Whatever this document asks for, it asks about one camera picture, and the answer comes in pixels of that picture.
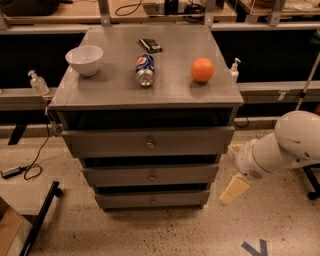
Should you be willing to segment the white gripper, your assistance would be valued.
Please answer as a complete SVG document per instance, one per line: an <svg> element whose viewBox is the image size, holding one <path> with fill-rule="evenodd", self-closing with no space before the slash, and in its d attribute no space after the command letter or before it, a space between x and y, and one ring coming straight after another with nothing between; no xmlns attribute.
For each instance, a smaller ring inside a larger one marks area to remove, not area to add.
<svg viewBox="0 0 320 256"><path fill-rule="evenodd" d="M256 139L253 139L244 145L230 144L228 146L228 150L232 154L236 154L235 166L243 176L237 174L231 178L219 197L219 201L222 204L227 205L244 194L250 188L249 180L260 180L268 175L254 159L253 146L255 142Z"/></svg>

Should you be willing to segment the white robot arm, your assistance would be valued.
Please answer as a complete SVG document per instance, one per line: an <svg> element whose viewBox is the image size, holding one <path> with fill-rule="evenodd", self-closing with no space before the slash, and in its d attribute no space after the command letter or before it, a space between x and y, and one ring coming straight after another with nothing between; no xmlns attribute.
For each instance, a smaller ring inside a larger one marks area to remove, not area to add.
<svg viewBox="0 0 320 256"><path fill-rule="evenodd" d="M231 144L237 171L219 201L231 203L244 194L253 181L285 169L320 163L320 116L307 111L291 111L281 116L271 133L245 144Z"/></svg>

